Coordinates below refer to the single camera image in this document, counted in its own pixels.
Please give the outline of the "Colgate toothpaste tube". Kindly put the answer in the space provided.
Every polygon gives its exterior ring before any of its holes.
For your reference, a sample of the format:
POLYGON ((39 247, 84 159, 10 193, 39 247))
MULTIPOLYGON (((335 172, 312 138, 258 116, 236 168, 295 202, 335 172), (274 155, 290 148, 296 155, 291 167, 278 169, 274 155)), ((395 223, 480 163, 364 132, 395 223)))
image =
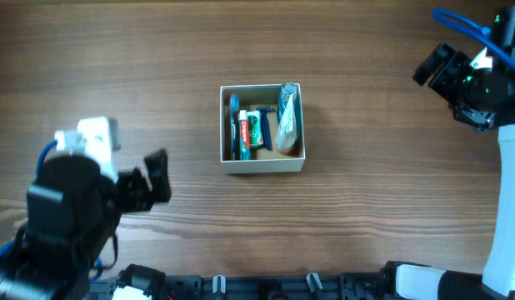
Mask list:
POLYGON ((240 159, 243 161, 251 160, 251 145, 250 145, 250 132, 249 120, 246 110, 239 112, 239 132, 240 132, 240 159))

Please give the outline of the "blue white toothbrush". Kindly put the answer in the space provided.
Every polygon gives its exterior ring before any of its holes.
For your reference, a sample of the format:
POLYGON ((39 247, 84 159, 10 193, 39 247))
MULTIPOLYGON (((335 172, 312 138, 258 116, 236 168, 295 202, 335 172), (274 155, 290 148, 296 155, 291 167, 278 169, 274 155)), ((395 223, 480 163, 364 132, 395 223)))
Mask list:
POLYGON ((230 106, 230 130, 231 130, 231 152, 230 157, 232 160, 237 159, 237 149, 238 149, 238 130, 237 130, 237 112, 239 110, 239 96, 236 94, 232 94, 230 96, 229 106, 230 106))

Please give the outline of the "green Dettol soap box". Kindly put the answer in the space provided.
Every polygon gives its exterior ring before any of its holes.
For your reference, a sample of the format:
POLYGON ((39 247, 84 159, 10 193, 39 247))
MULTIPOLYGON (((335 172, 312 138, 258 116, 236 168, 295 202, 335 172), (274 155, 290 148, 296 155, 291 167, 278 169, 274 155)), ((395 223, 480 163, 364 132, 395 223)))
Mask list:
POLYGON ((263 130, 261 122, 261 113, 259 111, 247 112, 249 123, 250 147, 260 148, 263 145, 263 130))

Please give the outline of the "blue disposable razor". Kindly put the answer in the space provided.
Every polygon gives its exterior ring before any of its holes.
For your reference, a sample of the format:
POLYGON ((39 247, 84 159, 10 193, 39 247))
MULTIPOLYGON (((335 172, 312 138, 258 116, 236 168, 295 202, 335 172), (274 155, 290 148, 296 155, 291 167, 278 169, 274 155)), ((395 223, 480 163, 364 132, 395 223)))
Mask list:
POLYGON ((263 137, 263 142, 264 142, 265 148, 268 151, 272 151, 273 145, 272 145, 272 140, 271 140, 271 135, 270 135, 268 114, 275 113, 276 110, 274 107, 257 107, 256 110, 260 112, 260 116, 261 116, 262 137, 263 137))

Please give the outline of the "white lotion tube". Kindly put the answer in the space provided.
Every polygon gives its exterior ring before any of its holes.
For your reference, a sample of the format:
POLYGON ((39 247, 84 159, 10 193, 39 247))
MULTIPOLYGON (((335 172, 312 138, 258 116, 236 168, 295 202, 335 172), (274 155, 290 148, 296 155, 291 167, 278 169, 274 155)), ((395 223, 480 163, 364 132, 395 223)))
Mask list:
POLYGON ((291 94, 278 124, 275 143, 279 153, 289 153, 294 148, 294 144, 298 139, 294 102, 295 95, 291 94))

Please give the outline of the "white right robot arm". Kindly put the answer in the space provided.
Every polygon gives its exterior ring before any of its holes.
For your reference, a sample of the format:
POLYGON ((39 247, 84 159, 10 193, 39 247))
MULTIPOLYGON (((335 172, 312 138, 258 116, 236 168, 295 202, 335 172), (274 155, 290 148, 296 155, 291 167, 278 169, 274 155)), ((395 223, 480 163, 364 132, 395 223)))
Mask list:
POLYGON ((444 98, 455 121, 497 131, 501 182, 492 247, 480 274, 389 262, 379 292, 402 299, 515 299, 515 6, 497 10, 484 27, 446 9, 432 17, 482 44, 470 58, 442 43, 413 75, 444 98))

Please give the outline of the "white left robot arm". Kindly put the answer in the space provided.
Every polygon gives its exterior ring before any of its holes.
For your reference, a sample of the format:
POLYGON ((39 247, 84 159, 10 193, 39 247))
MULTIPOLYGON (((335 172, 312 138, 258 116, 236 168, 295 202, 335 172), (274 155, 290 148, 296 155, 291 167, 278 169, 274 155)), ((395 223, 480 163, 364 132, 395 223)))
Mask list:
POLYGON ((125 213, 148 212, 171 197, 161 148, 138 168, 104 175, 86 155, 44 162, 27 190, 27 223, 0 250, 0 299, 81 299, 89 273, 125 213))

